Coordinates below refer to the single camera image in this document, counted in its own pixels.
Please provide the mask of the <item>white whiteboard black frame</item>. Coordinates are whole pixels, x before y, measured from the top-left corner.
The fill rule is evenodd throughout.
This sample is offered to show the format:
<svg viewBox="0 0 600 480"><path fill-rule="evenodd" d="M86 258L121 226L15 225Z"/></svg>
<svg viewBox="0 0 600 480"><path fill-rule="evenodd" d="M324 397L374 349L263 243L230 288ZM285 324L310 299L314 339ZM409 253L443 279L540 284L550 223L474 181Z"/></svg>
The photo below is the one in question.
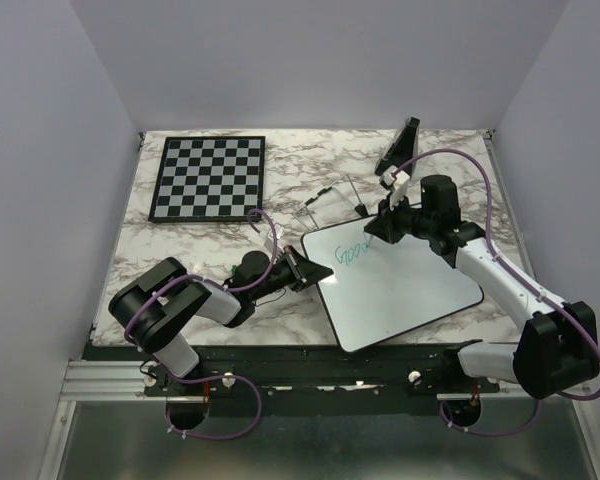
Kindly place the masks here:
<svg viewBox="0 0 600 480"><path fill-rule="evenodd" d="M484 293L435 255L425 240L405 236L364 245L358 219L301 237L305 256L334 274L317 288L338 345L348 353L384 342L480 304Z"/></svg>

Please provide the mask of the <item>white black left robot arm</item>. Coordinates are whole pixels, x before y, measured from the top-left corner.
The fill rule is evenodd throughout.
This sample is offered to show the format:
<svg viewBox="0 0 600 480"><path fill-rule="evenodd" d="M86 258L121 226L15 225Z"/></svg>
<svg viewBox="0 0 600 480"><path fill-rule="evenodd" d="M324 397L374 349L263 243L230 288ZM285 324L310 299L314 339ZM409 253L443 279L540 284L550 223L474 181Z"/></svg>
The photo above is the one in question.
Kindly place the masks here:
<svg viewBox="0 0 600 480"><path fill-rule="evenodd" d="M301 292L334 271L286 246L275 257L247 252L224 284L217 286L186 272L168 257L111 299L108 311L124 328L125 339L167 369L167 382L181 395L194 393L202 380L200 358L182 330L195 316L226 328L249 319L258 300L282 289Z"/></svg>

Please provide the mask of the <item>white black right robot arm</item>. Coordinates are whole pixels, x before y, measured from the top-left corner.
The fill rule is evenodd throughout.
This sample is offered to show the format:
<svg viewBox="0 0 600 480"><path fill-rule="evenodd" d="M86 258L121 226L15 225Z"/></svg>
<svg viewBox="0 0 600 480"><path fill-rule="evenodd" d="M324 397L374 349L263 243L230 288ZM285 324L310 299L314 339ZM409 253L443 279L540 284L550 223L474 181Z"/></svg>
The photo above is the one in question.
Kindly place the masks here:
<svg viewBox="0 0 600 480"><path fill-rule="evenodd" d="M407 198L408 182L403 172L387 170L381 176L388 194L365 232L388 244L406 235L427 241L451 268L475 281L521 332L517 345L469 341L457 346L456 358L440 367L442 384L460 392L476 378L503 380L542 400L597 377L592 309L564 301L509 264L479 225L462 220L450 177L424 177L418 206Z"/></svg>

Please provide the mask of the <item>black wedge eraser block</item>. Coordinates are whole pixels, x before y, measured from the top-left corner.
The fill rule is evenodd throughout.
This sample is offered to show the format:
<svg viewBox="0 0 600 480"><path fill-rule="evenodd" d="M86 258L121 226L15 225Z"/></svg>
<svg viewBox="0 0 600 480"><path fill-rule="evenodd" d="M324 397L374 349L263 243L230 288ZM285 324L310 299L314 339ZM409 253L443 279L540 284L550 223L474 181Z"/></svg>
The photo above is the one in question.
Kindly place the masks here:
<svg viewBox="0 0 600 480"><path fill-rule="evenodd" d="M418 155L420 120L409 117L398 129L374 167L374 174L381 176L390 166L400 167Z"/></svg>

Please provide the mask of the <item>black white chessboard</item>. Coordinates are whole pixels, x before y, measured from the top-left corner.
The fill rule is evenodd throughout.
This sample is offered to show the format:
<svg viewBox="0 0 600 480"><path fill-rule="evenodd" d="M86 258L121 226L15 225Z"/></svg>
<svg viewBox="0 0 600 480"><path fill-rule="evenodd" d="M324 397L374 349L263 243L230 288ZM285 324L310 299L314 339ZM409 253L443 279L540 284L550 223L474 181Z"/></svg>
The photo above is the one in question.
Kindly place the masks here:
<svg viewBox="0 0 600 480"><path fill-rule="evenodd" d="M149 220L153 223L258 221L263 204L264 136L168 137Z"/></svg>

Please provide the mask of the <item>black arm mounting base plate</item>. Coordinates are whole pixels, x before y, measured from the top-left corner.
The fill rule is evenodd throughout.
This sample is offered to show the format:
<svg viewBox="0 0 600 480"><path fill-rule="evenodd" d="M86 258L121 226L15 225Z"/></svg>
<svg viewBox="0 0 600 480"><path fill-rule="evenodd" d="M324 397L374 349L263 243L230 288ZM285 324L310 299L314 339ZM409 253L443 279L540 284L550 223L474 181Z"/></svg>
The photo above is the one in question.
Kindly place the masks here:
<svg viewBox="0 0 600 480"><path fill-rule="evenodd" d="M132 400L165 403L179 420L408 414L434 416L440 403L472 425L498 407L534 400L518 387L461 373L448 344L389 345L347 354L336 346L208 346L184 385L131 347L89 346L88 377Z"/></svg>

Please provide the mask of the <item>aluminium rail frame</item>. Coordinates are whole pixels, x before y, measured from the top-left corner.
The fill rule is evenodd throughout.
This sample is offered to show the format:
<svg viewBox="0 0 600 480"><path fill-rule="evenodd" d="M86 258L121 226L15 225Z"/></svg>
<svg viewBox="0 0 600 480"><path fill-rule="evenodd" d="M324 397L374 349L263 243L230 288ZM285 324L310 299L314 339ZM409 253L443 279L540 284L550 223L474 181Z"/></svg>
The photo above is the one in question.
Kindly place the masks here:
<svg viewBox="0 0 600 480"><path fill-rule="evenodd" d="M512 214L496 185L483 133L478 130L424 130L423 149L466 151L487 170L494 189L494 224L501 248L520 264L521 240ZM90 340L82 359L67 367L60 407L41 479L597 479L597 453L590 454L589 413L557 398L547 401L529 430L488 439L462 435L436 416L373 414L344 416L267 416L240 439L181 439L167 433L165 400L144 394L140 356L122 346L121 330L105 314L104 300L122 286L123 266L148 266L132 260L148 254L150 240L161 246L179 238L184 227L158 235L141 214L150 194L167 136L264 135L267 140L265 206L287 228L292 241L303 228L292 218L301 201L343 173L354 178L364 201L375 206L377 180L371 173L393 130L209 130L150 131L138 168L121 234ZM238 334L220 333L210 322L193 322L195 341L212 347L335 345L316 295L265 305L255 326Z"/></svg>

